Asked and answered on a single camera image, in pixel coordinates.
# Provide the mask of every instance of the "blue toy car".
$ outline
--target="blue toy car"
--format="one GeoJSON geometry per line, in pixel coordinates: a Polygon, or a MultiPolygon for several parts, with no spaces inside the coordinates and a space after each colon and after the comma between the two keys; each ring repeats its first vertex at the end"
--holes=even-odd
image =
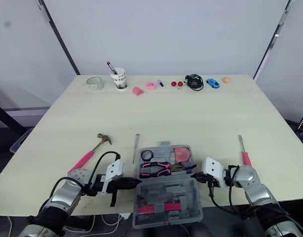
{"type": "Polygon", "coordinates": [[[207,79],[206,83],[209,84],[212,88],[219,88],[219,83],[213,78],[207,79]]]}

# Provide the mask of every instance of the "white backdrop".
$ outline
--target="white backdrop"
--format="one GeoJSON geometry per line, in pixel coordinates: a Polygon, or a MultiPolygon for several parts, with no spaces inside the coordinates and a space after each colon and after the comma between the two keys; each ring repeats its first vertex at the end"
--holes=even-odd
{"type": "Polygon", "coordinates": [[[50,106],[76,76],[34,0],[0,0],[0,106],[50,106]]]}
{"type": "Polygon", "coordinates": [[[254,75],[287,0],[46,0],[80,73],[254,75]]]}
{"type": "Polygon", "coordinates": [[[294,2],[258,86],[285,119],[303,117],[303,0],[294,2]]]}

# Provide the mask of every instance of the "pink screwdriver handle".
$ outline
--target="pink screwdriver handle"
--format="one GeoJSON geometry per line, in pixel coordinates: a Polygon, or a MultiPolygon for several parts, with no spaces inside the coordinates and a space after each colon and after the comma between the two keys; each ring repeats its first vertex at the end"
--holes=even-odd
{"type": "Polygon", "coordinates": [[[248,166],[252,166],[250,158],[248,156],[248,152],[241,152],[241,154],[242,154],[242,159],[244,160],[244,164],[248,166]]]}
{"type": "Polygon", "coordinates": [[[82,157],[82,159],[79,160],[79,162],[78,162],[75,166],[73,166],[72,169],[69,170],[68,174],[69,174],[71,171],[75,170],[75,169],[80,169],[80,168],[82,168],[82,167],[87,163],[87,161],[88,161],[89,159],[91,159],[91,157],[92,157],[93,155],[94,155],[94,151],[89,151],[88,153],[86,153],[86,154],[84,155],[84,157],[82,157]]]}

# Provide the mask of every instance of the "hammer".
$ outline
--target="hammer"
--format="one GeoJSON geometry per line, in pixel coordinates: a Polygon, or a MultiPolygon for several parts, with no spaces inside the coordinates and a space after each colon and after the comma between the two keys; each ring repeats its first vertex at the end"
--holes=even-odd
{"type": "Polygon", "coordinates": [[[88,153],[86,153],[86,154],[82,157],[82,159],[79,160],[79,162],[78,162],[75,166],[73,166],[72,169],[69,170],[68,174],[69,174],[71,171],[75,170],[75,169],[80,169],[80,168],[82,168],[82,167],[88,162],[88,160],[91,159],[91,157],[94,155],[96,149],[97,149],[100,145],[102,145],[104,142],[109,142],[110,145],[112,144],[111,139],[110,139],[107,135],[103,135],[102,133],[99,133],[99,134],[97,135],[97,137],[98,137],[98,138],[101,138],[101,142],[100,142],[96,147],[94,147],[94,149],[93,149],[92,151],[89,151],[88,153]]]}

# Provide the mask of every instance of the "wooden table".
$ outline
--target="wooden table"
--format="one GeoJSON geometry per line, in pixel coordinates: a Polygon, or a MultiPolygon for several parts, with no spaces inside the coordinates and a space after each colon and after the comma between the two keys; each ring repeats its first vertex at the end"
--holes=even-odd
{"type": "MultiPolygon", "coordinates": [[[[247,75],[215,78],[220,88],[205,83],[196,92],[184,85],[180,90],[171,82],[183,76],[128,76],[126,91],[118,91],[109,76],[102,91],[90,91],[84,85],[91,76],[77,76],[51,106],[24,144],[0,175],[0,215],[37,214],[54,183],[97,143],[97,133],[107,134],[112,145],[104,144],[85,168],[92,170],[106,151],[117,151],[124,161],[124,174],[136,177],[137,160],[132,164],[135,134],[140,134],[139,148],[190,145],[200,170],[205,157],[212,157],[225,167],[242,165],[238,134],[244,139],[253,167],[261,181],[278,200],[303,198],[303,145],[247,75]],[[148,81],[161,79],[164,87],[144,89],[132,94],[134,86],[144,88],[148,81]]],[[[102,160],[98,173],[105,173],[114,160],[102,160]]],[[[203,207],[213,206],[205,184],[198,183],[203,207]]],[[[111,195],[82,197],[74,215],[132,212],[135,190],[119,191],[115,207],[109,207],[111,195]]],[[[215,199],[228,205],[228,192],[215,189],[215,199]]],[[[233,203],[245,204],[242,189],[233,189],[233,203]]]]}

